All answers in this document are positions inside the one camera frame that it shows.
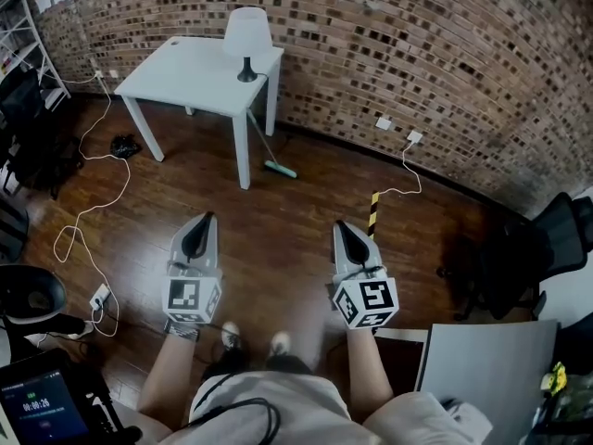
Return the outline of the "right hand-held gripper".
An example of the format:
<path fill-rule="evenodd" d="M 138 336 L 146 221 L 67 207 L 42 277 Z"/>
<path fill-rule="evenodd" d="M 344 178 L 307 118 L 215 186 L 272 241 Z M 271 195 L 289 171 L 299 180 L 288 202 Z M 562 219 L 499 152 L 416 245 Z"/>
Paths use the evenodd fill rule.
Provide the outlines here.
<path fill-rule="evenodd" d="M 359 227 L 341 220 L 334 223 L 333 242 L 334 307 L 350 330 L 385 326 L 399 311 L 399 302 L 396 279 L 381 266 L 377 244 Z"/>

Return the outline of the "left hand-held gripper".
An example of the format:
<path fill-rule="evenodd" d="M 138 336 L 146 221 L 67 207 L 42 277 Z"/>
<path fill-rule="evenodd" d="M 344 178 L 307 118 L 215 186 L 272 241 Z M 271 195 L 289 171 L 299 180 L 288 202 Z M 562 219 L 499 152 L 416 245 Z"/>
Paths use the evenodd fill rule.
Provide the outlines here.
<path fill-rule="evenodd" d="M 210 324 L 222 296 L 218 219 L 207 211 L 172 237 L 169 275 L 161 292 L 164 313 L 181 324 Z"/>

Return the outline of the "green broom with metal handle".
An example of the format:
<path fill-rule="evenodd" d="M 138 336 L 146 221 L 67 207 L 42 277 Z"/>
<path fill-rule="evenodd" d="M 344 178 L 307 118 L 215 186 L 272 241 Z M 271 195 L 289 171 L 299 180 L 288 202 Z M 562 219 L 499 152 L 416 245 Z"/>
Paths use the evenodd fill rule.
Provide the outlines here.
<path fill-rule="evenodd" d="M 248 117 L 248 119 L 251 121 L 252 125 L 254 126 L 254 128 L 256 129 L 259 138 L 261 140 L 261 142 L 263 143 L 269 158 L 265 160 L 264 162 L 264 167 L 267 170 L 273 171 L 273 172 L 278 172 L 283 176 L 286 176 L 288 178 L 291 179 L 296 179 L 297 178 L 297 173 L 293 170 L 288 169 L 287 167 L 285 167 L 284 165 L 280 164 L 276 157 L 274 156 L 267 140 L 266 140 L 266 136 L 264 135 L 263 131 L 261 130 L 259 123 L 256 119 L 256 117 L 254 116 L 253 112 L 251 109 L 248 109 L 246 111 L 246 115 Z"/>

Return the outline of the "person's left forearm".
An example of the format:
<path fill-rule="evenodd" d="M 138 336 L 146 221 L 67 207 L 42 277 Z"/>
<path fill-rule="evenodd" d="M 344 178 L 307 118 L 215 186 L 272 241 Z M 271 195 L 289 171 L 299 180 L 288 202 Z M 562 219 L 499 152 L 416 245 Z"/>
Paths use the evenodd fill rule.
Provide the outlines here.
<path fill-rule="evenodd" d="M 167 335 L 138 400 L 138 411 L 167 424 L 180 425 L 189 396 L 196 343 Z"/>

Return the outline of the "patterned wristband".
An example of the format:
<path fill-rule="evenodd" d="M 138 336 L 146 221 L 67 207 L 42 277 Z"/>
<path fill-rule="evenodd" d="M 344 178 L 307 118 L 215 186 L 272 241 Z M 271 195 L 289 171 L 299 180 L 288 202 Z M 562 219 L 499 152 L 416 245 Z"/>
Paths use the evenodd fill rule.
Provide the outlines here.
<path fill-rule="evenodd" d="M 181 337 L 196 343 L 200 337 L 200 328 L 196 324 L 173 322 L 169 319 L 164 327 L 167 335 Z"/>

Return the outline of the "person's left shoe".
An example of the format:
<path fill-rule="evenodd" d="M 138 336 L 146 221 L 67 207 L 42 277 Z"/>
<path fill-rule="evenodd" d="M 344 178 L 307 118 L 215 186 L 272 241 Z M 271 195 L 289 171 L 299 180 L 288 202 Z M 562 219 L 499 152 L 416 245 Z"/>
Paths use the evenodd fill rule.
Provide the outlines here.
<path fill-rule="evenodd" d="M 226 322 L 221 327 L 221 341 L 226 350 L 241 349 L 240 330 L 237 324 Z"/>

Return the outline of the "person's shoe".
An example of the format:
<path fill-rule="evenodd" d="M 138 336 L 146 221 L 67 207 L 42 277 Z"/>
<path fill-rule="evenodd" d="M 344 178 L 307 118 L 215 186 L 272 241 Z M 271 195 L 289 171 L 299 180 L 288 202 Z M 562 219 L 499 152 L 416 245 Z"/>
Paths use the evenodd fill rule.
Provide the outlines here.
<path fill-rule="evenodd" d="M 240 330 L 237 324 L 226 322 L 221 327 L 221 341 L 226 350 L 241 349 Z"/>
<path fill-rule="evenodd" d="M 285 356 L 291 349 L 291 337 L 286 331 L 279 331 L 271 339 L 269 356 Z"/>

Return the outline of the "person's right shoe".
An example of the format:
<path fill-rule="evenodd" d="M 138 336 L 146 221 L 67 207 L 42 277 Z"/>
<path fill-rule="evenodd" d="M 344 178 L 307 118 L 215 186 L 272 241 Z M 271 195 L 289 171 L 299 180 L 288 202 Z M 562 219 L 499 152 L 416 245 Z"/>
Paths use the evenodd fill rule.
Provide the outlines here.
<path fill-rule="evenodd" d="M 291 337 L 286 331 L 279 331 L 271 339 L 269 356 L 285 356 L 291 349 Z"/>

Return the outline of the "person's beige shirt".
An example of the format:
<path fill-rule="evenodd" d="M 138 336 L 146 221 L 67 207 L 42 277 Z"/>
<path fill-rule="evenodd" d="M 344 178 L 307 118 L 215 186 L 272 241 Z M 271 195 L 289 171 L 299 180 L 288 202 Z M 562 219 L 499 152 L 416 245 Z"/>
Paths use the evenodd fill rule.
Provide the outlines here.
<path fill-rule="evenodd" d="M 268 414 L 264 406 L 248 404 L 254 398 L 280 413 L 271 445 L 481 445 L 430 393 L 397 396 L 358 424 L 334 384 L 315 375 L 263 371 L 211 377 L 198 389 L 190 417 L 217 407 L 227 412 L 176 432 L 119 402 L 114 407 L 124 425 L 142 430 L 139 445 L 258 445 L 269 430 Z"/>

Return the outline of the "black office chair with headrest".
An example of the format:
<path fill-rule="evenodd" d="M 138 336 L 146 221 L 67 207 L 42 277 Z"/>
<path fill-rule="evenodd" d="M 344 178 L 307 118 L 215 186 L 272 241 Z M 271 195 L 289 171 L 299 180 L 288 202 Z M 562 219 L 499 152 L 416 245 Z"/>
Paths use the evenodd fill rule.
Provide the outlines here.
<path fill-rule="evenodd" d="M 80 144 L 73 135 L 25 142 L 8 158 L 8 172 L 23 187 L 46 191 L 57 200 L 62 185 L 83 167 Z"/>
<path fill-rule="evenodd" d="M 36 70 L 13 70 L 0 83 L 0 112 L 8 124 L 31 122 L 43 109 Z"/>

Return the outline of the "white square table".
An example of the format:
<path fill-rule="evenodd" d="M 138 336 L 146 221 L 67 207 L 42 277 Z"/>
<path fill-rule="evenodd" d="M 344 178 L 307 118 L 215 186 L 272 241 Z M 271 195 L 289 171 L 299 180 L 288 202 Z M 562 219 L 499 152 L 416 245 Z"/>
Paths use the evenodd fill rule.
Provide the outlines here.
<path fill-rule="evenodd" d="M 246 111 L 267 85 L 265 133 L 274 134 L 284 51 L 274 47 L 255 57 L 251 66 L 258 78 L 252 83 L 241 83 L 237 74 L 243 60 L 225 54 L 222 43 L 222 39 L 173 36 L 133 70 L 115 94 L 122 98 L 157 161 L 162 161 L 164 154 L 139 107 L 140 99 L 184 107 L 188 113 L 198 109 L 230 118 L 239 184 L 247 190 L 250 168 Z"/>

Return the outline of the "black tablet with screen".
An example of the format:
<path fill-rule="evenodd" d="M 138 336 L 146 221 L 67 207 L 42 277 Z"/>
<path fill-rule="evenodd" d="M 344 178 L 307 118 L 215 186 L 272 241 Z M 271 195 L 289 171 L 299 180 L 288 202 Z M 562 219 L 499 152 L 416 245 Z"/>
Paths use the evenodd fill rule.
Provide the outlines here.
<path fill-rule="evenodd" d="M 0 406 L 19 445 L 137 445 L 94 367 L 62 349 L 0 368 Z"/>

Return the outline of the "small yellow object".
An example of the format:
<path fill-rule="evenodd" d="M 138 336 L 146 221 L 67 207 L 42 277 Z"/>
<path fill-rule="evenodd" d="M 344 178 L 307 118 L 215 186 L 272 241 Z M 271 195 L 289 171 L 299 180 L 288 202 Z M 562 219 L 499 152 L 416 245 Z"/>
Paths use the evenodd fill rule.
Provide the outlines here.
<path fill-rule="evenodd" d="M 548 392 L 551 396 L 555 396 L 567 385 L 567 374 L 565 366 L 562 362 L 557 362 L 550 373 L 542 377 L 540 389 Z"/>

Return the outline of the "white table lamp black base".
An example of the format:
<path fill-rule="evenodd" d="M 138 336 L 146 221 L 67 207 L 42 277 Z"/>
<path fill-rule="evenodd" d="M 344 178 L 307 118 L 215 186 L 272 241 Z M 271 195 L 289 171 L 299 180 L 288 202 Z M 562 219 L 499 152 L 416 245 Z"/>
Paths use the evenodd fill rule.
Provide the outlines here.
<path fill-rule="evenodd" d="M 222 49 L 230 57 L 240 57 L 243 67 L 237 75 L 241 83 L 252 83 L 258 75 L 251 59 L 271 51 L 271 32 L 266 12 L 262 8 L 243 6 L 230 14 Z"/>

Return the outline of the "white metal shelf rack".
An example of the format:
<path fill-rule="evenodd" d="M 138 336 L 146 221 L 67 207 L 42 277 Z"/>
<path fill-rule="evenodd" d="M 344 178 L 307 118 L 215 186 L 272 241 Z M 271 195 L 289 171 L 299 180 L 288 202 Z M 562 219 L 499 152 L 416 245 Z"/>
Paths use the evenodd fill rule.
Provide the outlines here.
<path fill-rule="evenodd" d="M 0 84 L 17 70 L 35 70 L 45 107 L 55 111 L 68 88 L 59 76 L 33 20 L 28 0 L 0 1 Z"/>

